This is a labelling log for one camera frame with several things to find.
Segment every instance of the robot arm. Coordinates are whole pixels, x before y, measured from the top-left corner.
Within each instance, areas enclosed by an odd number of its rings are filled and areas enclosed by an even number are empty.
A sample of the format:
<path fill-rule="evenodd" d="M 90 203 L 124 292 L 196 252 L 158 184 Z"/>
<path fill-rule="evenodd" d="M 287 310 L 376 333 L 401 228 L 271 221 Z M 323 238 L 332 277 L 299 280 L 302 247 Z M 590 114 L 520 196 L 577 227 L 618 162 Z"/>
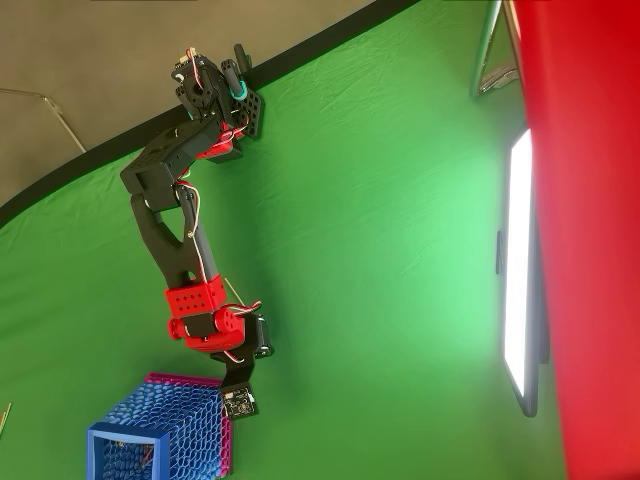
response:
<path fill-rule="evenodd" d="M 176 94 L 192 120 L 160 133 L 120 176 L 142 239 L 167 282 L 169 335 L 226 365 L 220 393 L 229 417 L 237 418 L 257 413 L 249 378 L 254 360 L 271 355 L 273 347 L 264 317 L 255 313 L 259 302 L 249 307 L 225 303 L 200 224 L 198 190 L 182 177 L 198 158 L 219 163 L 242 156 L 239 140 L 257 136 L 262 99 L 247 88 L 232 60 L 223 63 L 222 73 L 195 50 L 187 53 L 172 76 L 180 81 Z M 162 221 L 163 211 L 178 207 L 184 216 L 182 239 Z"/>

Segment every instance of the red curtain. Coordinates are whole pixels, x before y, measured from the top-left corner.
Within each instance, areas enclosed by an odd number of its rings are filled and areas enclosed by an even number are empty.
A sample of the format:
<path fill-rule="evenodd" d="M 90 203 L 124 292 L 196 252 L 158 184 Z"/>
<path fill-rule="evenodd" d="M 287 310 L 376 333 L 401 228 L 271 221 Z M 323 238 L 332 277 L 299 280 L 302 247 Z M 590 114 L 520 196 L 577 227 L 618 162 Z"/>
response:
<path fill-rule="evenodd" d="M 640 2 L 515 7 L 569 478 L 640 479 Z"/>

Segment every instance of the green backdrop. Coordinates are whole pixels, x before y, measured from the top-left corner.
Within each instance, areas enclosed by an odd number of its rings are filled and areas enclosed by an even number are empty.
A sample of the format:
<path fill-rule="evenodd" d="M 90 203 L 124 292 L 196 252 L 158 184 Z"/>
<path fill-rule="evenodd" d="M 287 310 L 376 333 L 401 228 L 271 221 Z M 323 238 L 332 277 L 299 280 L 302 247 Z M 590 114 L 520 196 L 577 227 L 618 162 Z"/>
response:
<path fill-rule="evenodd" d="M 495 232 L 523 107 L 517 85 L 468 98 L 484 8 L 422 2 L 307 64 L 261 91 L 245 158 L 193 168 L 218 267 L 277 348 L 233 478 L 564 478 L 550 368 L 526 419 L 501 363 Z M 3 480 L 83 478 L 85 428 L 149 371 L 221 373 L 167 336 L 131 158 L 0 230 Z"/>

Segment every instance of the blue basket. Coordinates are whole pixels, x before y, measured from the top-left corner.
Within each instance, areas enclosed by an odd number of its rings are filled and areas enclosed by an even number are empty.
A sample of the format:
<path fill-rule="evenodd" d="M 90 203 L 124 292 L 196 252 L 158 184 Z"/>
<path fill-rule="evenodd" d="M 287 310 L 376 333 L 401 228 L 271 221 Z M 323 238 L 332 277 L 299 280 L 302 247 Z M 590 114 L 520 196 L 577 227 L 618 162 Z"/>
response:
<path fill-rule="evenodd" d="M 150 374 L 87 432 L 87 480 L 211 480 L 231 468 L 219 381 Z"/>

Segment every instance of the red servo bracket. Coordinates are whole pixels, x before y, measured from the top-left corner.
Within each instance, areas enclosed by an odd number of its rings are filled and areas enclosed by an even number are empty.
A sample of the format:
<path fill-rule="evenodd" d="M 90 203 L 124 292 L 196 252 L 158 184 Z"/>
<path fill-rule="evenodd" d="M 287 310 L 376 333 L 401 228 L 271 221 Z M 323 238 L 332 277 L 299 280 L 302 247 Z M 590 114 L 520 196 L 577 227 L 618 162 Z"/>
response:
<path fill-rule="evenodd" d="M 190 337 L 181 318 L 169 319 L 169 336 L 174 340 L 184 338 L 187 348 L 215 353 L 232 350 L 244 342 L 244 318 L 235 315 L 228 307 L 217 310 L 211 318 L 216 333 L 208 337 Z"/>
<path fill-rule="evenodd" d="M 226 299 L 220 274 L 206 283 L 181 288 L 168 288 L 164 295 L 174 318 L 188 317 L 200 313 L 213 313 Z"/>

